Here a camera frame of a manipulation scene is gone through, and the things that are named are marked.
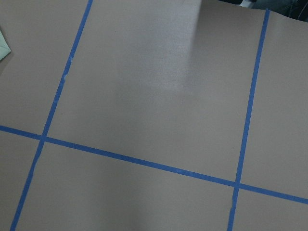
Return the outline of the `olive green long-sleeve shirt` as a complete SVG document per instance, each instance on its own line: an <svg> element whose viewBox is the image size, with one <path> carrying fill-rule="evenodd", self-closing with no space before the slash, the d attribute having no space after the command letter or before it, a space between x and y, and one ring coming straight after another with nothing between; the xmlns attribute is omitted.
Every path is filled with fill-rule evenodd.
<svg viewBox="0 0 308 231"><path fill-rule="evenodd" d="M0 60L5 58L11 52L2 32L0 32Z"/></svg>

